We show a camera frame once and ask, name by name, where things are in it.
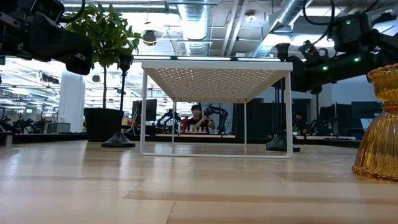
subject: black plant pot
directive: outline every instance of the black plant pot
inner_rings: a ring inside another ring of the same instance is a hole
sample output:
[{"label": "black plant pot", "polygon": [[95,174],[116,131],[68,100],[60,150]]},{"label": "black plant pot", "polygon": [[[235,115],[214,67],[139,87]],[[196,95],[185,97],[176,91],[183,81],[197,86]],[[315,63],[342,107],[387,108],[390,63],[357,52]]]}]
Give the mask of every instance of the black plant pot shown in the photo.
[{"label": "black plant pot", "polygon": [[89,142],[105,142],[121,130],[123,111],[85,108],[87,138]]}]

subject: white metal table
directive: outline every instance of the white metal table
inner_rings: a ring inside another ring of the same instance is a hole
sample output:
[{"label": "white metal table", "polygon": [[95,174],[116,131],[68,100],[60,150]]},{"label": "white metal table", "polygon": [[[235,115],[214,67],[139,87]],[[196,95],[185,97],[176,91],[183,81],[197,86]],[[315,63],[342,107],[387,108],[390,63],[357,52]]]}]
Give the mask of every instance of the white metal table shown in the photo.
[{"label": "white metal table", "polygon": [[[290,158],[293,140],[287,138],[287,153],[283,156],[172,154],[145,152],[146,98],[148,75],[177,102],[220,102],[244,104],[244,145],[247,144],[246,103],[285,77],[286,131],[292,136],[292,92],[290,89],[291,63],[286,62],[231,62],[189,60],[143,60],[142,111],[140,152],[145,156]],[[174,142],[174,122],[172,133]]]}]

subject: silver ventilation duct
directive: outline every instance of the silver ventilation duct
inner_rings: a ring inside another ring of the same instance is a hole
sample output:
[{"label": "silver ventilation duct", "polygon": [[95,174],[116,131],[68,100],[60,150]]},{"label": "silver ventilation duct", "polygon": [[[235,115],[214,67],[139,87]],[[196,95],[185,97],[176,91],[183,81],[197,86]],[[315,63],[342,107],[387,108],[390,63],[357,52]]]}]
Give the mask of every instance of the silver ventilation duct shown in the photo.
[{"label": "silver ventilation duct", "polygon": [[[209,33],[210,6],[200,4],[180,4],[178,10],[182,20],[183,38],[187,40],[206,40]],[[209,44],[185,43],[188,55],[208,55]]]},{"label": "silver ventilation duct", "polygon": [[263,26],[264,40],[251,54],[251,57],[265,57],[271,51],[273,46],[267,45],[267,35],[271,30],[275,30],[284,26],[292,26],[296,19],[300,16],[303,9],[304,0],[284,0],[280,10],[267,17]]}]

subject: amber glass vase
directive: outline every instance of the amber glass vase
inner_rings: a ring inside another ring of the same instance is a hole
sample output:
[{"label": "amber glass vase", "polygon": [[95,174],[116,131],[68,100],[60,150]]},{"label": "amber glass vase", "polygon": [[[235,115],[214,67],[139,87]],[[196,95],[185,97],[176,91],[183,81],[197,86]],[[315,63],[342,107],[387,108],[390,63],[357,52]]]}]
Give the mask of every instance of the amber glass vase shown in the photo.
[{"label": "amber glass vase", "polygon": [[368,73],[383,112],[370,124],[356,155],[353,172],[398,181],[398,64]]}]

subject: potted plant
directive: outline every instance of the potted plant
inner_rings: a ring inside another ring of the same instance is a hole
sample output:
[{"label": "potted plant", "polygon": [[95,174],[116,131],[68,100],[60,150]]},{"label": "potted plant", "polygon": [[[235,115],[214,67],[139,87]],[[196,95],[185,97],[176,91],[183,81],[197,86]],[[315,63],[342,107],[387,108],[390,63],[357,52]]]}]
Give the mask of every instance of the potted plant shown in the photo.
[{"label": "potted plant", "polygon": [[132,31],[127,19],[115,12],[112,4],[106,10],[100,3],[90,4],[66,29],[91,39],[93,65],[98,62],[104,70],[104,92],[102,108],[85,108],[86,129],[89,141],[103,142],[121,129],[123,112],[106,108],[106,69],[116,63],[119,68],[119,55],[138,53],[140,33]]}]

